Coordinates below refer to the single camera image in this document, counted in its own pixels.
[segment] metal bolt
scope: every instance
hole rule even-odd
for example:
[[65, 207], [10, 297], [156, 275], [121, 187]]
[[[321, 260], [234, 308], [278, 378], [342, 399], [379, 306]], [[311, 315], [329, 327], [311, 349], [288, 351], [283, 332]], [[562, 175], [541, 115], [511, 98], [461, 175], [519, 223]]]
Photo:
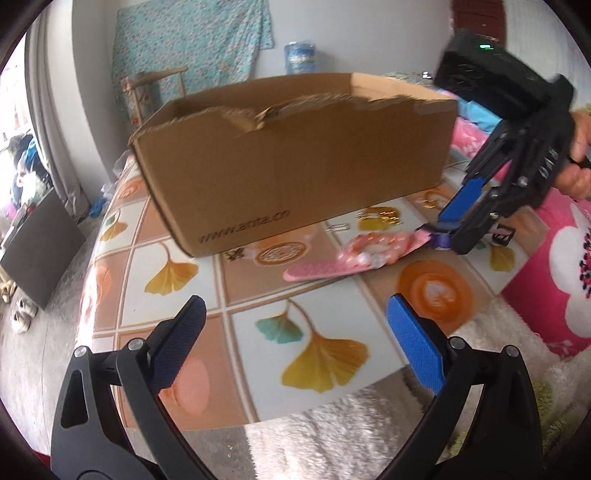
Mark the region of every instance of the metal bolt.
[[76, 358], [80, 358], [81, 356], [85, 356], [86, 352], [88, 351], [88, 348], [86, 348], [85, 346], [80, 346], [78, 347], [76, 350], [74, 350], [74, 356]]
[[513, 345], [508, 345], [505, 348], [505, 352], [507, 352], [507, 355], [509, 356], [519, 356], [519, 349]]
[[142, 348], [143, 345], [144, 345], [143, 338], [134, 338], [129, 341], [129, 343], [127, 344], [127, 347], [129, 348], [129, 350], [134, 351], [134, 350], [139, 350], [140, 348]]
[[451, 337], [449, 344], [454, 350], [462, 350], [466, 346], [466, 342], [461, 337]]

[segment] blue gripper pad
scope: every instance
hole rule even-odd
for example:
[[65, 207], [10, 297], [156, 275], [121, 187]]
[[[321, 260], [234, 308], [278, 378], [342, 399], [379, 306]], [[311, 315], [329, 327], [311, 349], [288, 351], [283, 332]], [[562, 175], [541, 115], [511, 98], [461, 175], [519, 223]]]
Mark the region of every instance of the blue gripper pad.
[[420, 317], [400, 293], [388, 300], [386, 317], [419, 382], [437, 395], [445, 382], [443, 358], [420, 325]]
[[207, 308], [197, 295], [191, 296], [173, 320], [160, 322], [147, 339], [157, 342], [150, 349], [152, 378], [150, 390], [157, 394], [163, 388], [170, 387], [197, 337], [205, 326]]
[[482, 194], [482, 187], [486, 184], [484, 179], [477, 177], [468, 180], [466, 184], [456, 193], [454, 198], [439, 213], [439, 222], [458, 222], [464, 214], [470, 210]]

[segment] finger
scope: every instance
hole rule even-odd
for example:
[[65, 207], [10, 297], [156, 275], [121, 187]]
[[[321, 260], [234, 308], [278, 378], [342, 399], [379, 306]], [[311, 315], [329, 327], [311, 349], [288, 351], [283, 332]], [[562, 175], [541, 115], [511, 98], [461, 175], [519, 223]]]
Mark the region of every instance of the finger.
[[589, 187], [591, 186], [591, 170], [588, 168], [584, 168], [581, 170], [577, 181], [574, 183], [573, 187], [571, 188], [570, 195], [572, 198], [582, 200], [584, 199], [588, 192]]
[[565, 168], [558, 174], [554, 182], [554, 186], [560, 190], [560, 193], [570, 195], [570, 191], [579, 178], [581, 169], [574, 164], [566, 165]]
[[591, 141], [591, 115], [587, 112], [572, 112], [574, 119], [574, 136], [570, 146], [570, 156], [575, 162], [585, 157], [587, 145]]

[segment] table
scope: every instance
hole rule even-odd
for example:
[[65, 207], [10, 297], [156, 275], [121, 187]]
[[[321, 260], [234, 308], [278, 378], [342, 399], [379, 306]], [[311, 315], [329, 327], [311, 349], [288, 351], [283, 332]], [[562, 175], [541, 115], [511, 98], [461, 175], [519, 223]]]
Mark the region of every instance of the table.
[[[436, 218], [462, 174], [383, 205], [413, 230]], [[242, 249], [189, 258], [165, 225], [131, 163], [103, 221], [81, 304], [78, 344], [121, 348], [174, 317], [192, 294], [207, 323], [173, 386], [160, 393], [181, 430], [227, 427], [299, 412], [368, 386], [406, 364], [385, 322], [397, 291], [450, 334], [498, 294], [541, 242], [545, 227], [520, 210], [507, 248], [479, 244], [469, 255], [424, 248], [398, 263], [340, 280], [286, 283], [297, 262], [330, 260], [360, 233], [356, 212]], [[329, 225], [350, 229], [328, 232]], [[123, 422], [134, 427], [116, 389]]]

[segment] window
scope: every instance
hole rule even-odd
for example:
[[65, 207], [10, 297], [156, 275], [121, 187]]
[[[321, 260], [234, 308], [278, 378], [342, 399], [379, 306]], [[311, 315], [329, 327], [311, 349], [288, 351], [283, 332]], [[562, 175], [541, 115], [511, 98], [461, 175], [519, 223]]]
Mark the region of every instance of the window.
[[25, 88], [25, 39], [17, 45], [0, 74], [0, 210], [10, 201], [14, 163], [8, 154], [8, 141], [31, 130]]

